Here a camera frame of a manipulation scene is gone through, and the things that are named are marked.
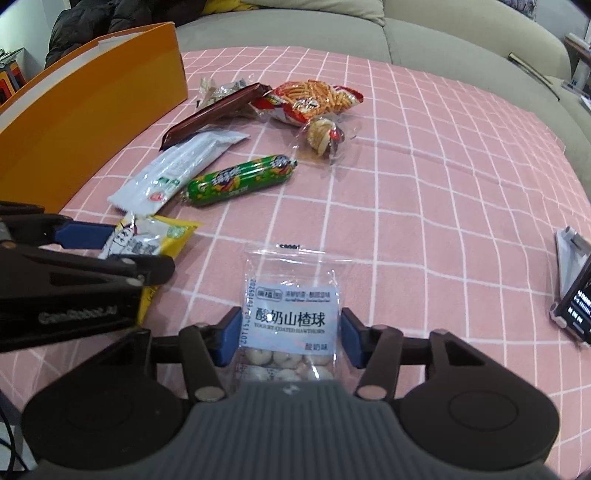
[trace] phone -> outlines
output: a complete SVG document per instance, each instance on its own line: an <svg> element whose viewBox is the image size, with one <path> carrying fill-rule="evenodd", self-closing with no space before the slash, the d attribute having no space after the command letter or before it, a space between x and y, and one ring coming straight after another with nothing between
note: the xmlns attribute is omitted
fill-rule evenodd
<svg viewBox="0 0 591 480"><path fill-rule="evenodd" d="M562 300L550 307L550 318L580 346L591 346L591 255Z"/></svg>

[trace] orange cardboard box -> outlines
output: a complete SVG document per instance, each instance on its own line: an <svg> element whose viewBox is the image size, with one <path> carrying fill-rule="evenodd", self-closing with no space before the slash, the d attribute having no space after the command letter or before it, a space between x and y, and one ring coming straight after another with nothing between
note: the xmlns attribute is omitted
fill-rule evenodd
<svg viewBox="0 0 591 480"><path fill-rule="evenodd" d="M0 106L0 199L59 212L187 95L172 23L106 35L78 48Z"/></svg>

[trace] chips bag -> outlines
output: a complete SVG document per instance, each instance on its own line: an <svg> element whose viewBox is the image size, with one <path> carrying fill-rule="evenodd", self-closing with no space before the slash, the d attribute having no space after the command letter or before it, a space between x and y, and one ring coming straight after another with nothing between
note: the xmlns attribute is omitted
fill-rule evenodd
<svg viewBox="0 0 591 480"><path fill-rule="evenodd" d="M326 113L342 113L363 102L357 90L331 86L320 80L285 82L251 103L259 113L301 127Z"/></svg>
<svg viewBox="0 0 591 480"><path fill-rule="evenodd" d="M158 215L136 218L128 213L115 227L99 258L109 255L168 255L176 258L199 225L197 222ZM139 304L138 325L144 321L158 288L144 288Z"/></svg>

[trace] pink checkered tablecloth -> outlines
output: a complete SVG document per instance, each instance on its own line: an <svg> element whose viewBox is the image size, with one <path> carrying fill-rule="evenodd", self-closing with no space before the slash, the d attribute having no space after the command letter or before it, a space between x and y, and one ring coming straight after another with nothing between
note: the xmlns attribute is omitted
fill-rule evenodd
<svg viewBox="0 0 591 480"><path fill-rule="evenodd" d="M555 402L561 432L549 465L565 478L591 465L591 351L548 320L557 288L553 233L571 225L591 238L591 208L563 145L537 117L459 82L298 47L206 50L183 60L189 100L108 162L64 214L117 222L107 196L155 158L168 127L194 112L202 77L269 85L317 78L356 88L365 102L351 111L362 129L338 165L301 162L285 185L205 209L164 208L203 226L148 313L155 335L217 322L241 303L246 242L350 255L345 304L361 319L413 336L442 327L466 339ZM232 128L250 139L210 170L283 153L296 133L273 121ZM104 335L0 355L0 389L22 407L110 342ZM159 376L181 389L178 370ZM421 380L419 368L405 367L400 393Z"/></svg>

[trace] cable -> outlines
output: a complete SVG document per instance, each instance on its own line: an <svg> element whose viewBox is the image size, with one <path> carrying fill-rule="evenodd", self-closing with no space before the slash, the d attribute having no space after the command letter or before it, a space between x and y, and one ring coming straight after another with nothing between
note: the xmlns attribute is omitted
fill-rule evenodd
<svg viewBox="0 0 591 480"><path fill-rule="evenodd" d="M10 444L4 440L4 439L0 439L0 445L4 445L7 449L9 450L14 450L14 455L17 458L17 460L19 461L19 463L22 465L23 469L28 472L29 471L29 467L26 466L25 462L22 461L22 457L18 454L18 452L16 451L16 449L13 449Z"/></svg>
<svg viewBox="0 0 591 480"><path fill-rule="evenodd" d="M0 407L0 417L2 417L2 421L4 422L4 426L6 427L6 431L8 433L8 441L10 442L10 460L8 462L8 467L6 469L6 478L9 478L12 475L12 471L14 470L14 462L17 459L16 457L16 444L14 442L14 435L12 434L12 427L10 426L10 422L2 407Z"/></svg>

